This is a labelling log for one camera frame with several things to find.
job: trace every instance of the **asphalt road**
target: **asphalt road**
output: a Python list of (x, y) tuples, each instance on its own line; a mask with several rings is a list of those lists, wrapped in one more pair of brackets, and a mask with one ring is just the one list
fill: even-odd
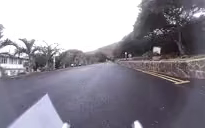
[(0, 128), (46, 93), (72, 128), (205, 128), (205, 80), (175, 85), (113, 63), (0, 79)]

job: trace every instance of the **retaining wall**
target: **retaining wall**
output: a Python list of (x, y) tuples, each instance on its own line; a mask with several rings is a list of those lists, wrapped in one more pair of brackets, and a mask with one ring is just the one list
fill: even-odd
[(205, 79), (205, 58), (191, 60), (118, 61), (120, 65), (179, 78)]

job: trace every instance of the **sign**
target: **sign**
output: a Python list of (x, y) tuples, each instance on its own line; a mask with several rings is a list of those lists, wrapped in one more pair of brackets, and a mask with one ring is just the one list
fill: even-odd
[(161, 54), (161, 47), (153, 47), (153, 53)]

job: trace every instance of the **building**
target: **building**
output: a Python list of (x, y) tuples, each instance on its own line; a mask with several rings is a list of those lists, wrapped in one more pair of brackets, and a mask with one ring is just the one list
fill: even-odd
[(26, 71), (24, 63), (27, 59), (11, 56), (0, 56), (0, 77), (2, 75), (14, 76)]

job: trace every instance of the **yellow road marking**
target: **yellow road marking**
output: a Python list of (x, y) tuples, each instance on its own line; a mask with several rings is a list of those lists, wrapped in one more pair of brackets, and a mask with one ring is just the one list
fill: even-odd
[(163, 74), (159, 74), (157, 72), (151, 72), (151, 73), (154, 73), (154, 74), (157, 74), (157, 75), (160, 75), (160, 76), (164, 76), (164, 77), (167, 77), (169, 79), (173, 79), (173, 80), (176, 80), (176, 81), (180, 81), (180, 82), (183, 82), (184, 80), (180, 80), (180, 79), (177, 79), (177, 78), (174, 78), (174, 77), (170, 77), (170, 76), (167, 76), (167, 75), (163, 75)]
[(137, 70), (141, 71), (143, 73), (146, 73), (146, 74), (150, 74), (150, 75), (155, 76), (155, 77), (159, 77), (159, 78), (165, 79), (165, 80), (173, 82), (174, 84), (177, 84), (177, 85), (185, 84), (185, 83), (189, 83), (190, 82), (188, 80), (180, 80), (180, 79), (177, 79), (177, 78), (174, 78), (174, 77), (170, 77), (170, 76), (166, 76), (166, 75), (159, 74), (159, 73), (143, 71), (143, 70), (140, 70), (140, 69), (137, 69)]

